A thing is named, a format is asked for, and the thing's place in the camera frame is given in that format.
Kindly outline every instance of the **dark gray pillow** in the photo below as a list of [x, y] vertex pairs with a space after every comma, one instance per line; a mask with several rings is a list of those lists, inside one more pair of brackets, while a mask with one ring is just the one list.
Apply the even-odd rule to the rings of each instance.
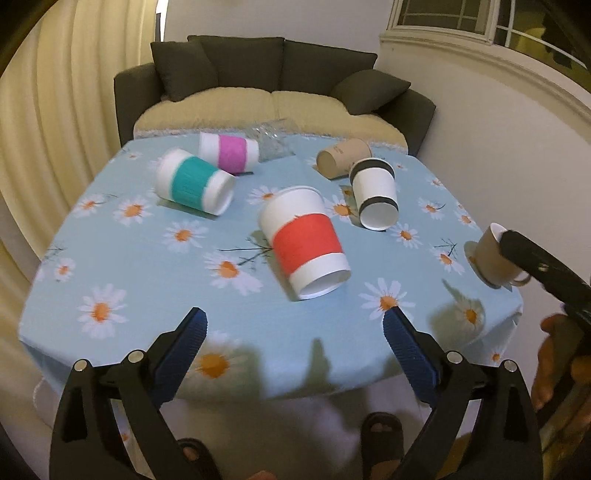
[[154, 66], [166, 95], [178, 102], [217, 87], [217, 73], [199, 42], [152, 42]]
[[267, 92], [279, 89], [283, 38], [189, 35], [187, 39], [203, 46], [217, 69], [220, 87], [250, 87]]
[[409, 87], [410, 82], [379, 70], [361, 70], [338, 83], [330, 96], [343, 102], [351, 115], [363, 115], [386, 105]]
[[286, 40], [281, 90], [330, 95], [352, 73], [371, 69], [375, 53]]

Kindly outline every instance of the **black stripe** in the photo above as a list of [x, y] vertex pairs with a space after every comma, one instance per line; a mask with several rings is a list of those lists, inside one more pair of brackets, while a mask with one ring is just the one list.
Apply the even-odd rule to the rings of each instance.
[[351, 173], [349, 173], [349, 179], [351, 182], [353, 182], [353, 179], [361, 170], [365, 170], [366, 168], [383, 168], [390, 173], [393, 179], [396, 178], [394, 176], [394, 169], [388, 162], [377, 160], [376, 158], [368, 158], [367, 160], [360, 161], [351, 169]]
[[394, 205], [396, 210], [398, 210], [398, 204], [389, 197], [371, 197], [370, 199], [365, 200], [361, 207], [359, 207], [359, 215], [370, 205], [374, 203], [389, 203], [390, 205]]

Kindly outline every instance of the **black and white paper cup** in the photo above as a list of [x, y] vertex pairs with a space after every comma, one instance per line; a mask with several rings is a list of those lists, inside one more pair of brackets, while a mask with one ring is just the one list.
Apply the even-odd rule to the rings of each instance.
[[383, 231], [398, 222], [394, 169], [380, 158], [355, 162], [349, 172], [361, 225]]

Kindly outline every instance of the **table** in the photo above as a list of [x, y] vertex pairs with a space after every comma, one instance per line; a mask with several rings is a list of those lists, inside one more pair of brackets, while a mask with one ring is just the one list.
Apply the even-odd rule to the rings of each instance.
[[[195, 153], [197, 135], [127, 144], [58, 231], [22, 314], [21, 341], [52, 387], [61, 391], [79, 358], [105, 365], [147, 349], [193, 306], [209, 333], [179, 395], [198, 400], [302, 397], [397, 374], [381, 325], [395, 304], [444, 349], [498, 363], [522, 300], [473, 269], [482, 231], [416, 158], [384, 146], [374, 154], [395, 168], [400, 221], [387, 232], [356, 225], [348, 180], [314, 169], [335, 141], [289, 137], [295, 155], [240, 176], [219, 218], [152, 189], [158, 158], [171, 147]], [[256, 221], [293, 185], [322, 193], [352, 267], [346, 284], [306, 301], [294, 301]]]

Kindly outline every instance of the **wall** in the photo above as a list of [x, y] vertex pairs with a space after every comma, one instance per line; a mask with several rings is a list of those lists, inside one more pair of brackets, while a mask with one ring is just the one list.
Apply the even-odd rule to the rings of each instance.
[[[525, 79], [465, 55], [384, 42], [378, 68], [437, 105], [419, 158], [477, 223], [519, 230], [588, 280], [591, 125]], [[538, 325], [560, 306], [536, 282], [521, 293], [524, 315], [508, 354], [531, 382]]]
[[377, 52], [391, 9], [392, 0], [170, 0], [164, 38], [285, 37]]

